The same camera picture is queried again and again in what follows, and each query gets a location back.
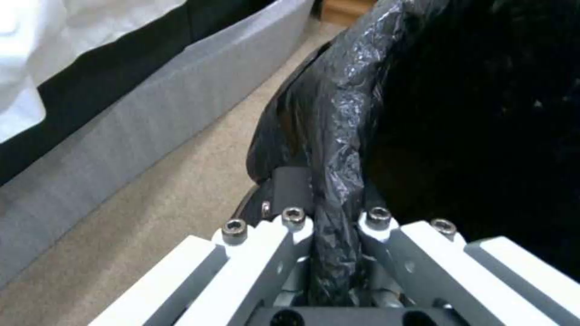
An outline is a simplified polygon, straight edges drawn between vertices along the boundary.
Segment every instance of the crumpled plastic bag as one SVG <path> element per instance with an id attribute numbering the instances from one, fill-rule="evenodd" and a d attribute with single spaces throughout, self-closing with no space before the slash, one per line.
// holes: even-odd
<path id="1" fill-rule="evenodd" d="M 371 183 L 400 222 L 448 218 L 468 240 L 506 235 L 576 265 L 577 7 L 379 1 L 288 77 L 246 167 L 258 184 L 311 168 L 310 304 L 362 304 L 354 223 Z"/>

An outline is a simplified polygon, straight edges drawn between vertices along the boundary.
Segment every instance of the white fabric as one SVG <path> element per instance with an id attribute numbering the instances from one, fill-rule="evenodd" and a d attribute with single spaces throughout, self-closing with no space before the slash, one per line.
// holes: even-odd
<path id="1" fill-rule="evenodd" d="M 0 0 L 0 143 L 38 124 L 37 86 L 186 0 Z"/>

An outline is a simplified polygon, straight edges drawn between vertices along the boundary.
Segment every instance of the screw head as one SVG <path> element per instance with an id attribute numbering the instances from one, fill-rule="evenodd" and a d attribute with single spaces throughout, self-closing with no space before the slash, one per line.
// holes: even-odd
<path id="1" fill-rule="evenodd" d="M 367 214 L 367 225 L 375 230 L 385 230 L 391 222 L 391 212 L 384 207 L 373 207 Z"/>
<path id="2" fill-rule="evenodd" d="M 453 240 L 455 233 L 457 233 L 457 227 L 451 221 L 446 219 L 432 219 L 431 227 L 437 230 L 439 233 L 444 235 L 449 240 Z"/>
<path id="3" fill-rule="evenodd" d="M 242 219 L 231 219 L 222 226 L 223 241 L 230 245 L 238 245 L 248 238 L 248 227 Z"/>
<path id="4" fill-rule="evenodd" d="M 290 231 L 301 230 L 306 220 L 304 209 L 300 207 L 286 207 L 282 211 L 282 224 Z"/>
<path id="5" fill-rule="evenodd" d="M 267 219 L 270 216 L 270 202 L 264 200 L 262 202 L 262 219 Z"/>

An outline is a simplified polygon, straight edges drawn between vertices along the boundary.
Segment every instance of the wooden surface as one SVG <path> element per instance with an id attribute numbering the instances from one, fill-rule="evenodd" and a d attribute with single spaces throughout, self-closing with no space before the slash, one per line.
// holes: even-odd
<path id="1" fill-rule="evenodd" d="M 329 23 L 350 26 L 375 3 L 376 0 L 325 0 L 321 18 Z"/>

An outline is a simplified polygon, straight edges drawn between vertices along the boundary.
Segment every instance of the black object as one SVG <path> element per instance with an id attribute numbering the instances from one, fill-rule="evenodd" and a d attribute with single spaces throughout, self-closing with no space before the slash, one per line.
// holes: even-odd
<path id="1" fill-rule="evenodd" d="M 257 308 L 247 326 L 463 326 L 451 309 L 274 307 Z"/>
<path id="2" fill-rule="evenodd" d="M 311 169 L 310 304 L 361 304 L 353 222 L 371 182 L 401 223 L 505 235 L 580 276 L 577 8 L 379 1 L 283 83 L 246 165 L 259 184 L 296 159 Z"/>
<path id="3" fill-rule="evenodd" d="M 309 168 L 282 166 L 274 170 L 271 216 L 278 216 L 286 207 L 300 207 L 307 216 L 314 214 Z"/>
<path id="4" fill-rule="evenodd" d="M 0 186 L 112 105 L 191 43 L 273 0 L 189 0 L 164 17 L 89 51 L 40 85 L 46 118 L 0 144 Z"/>

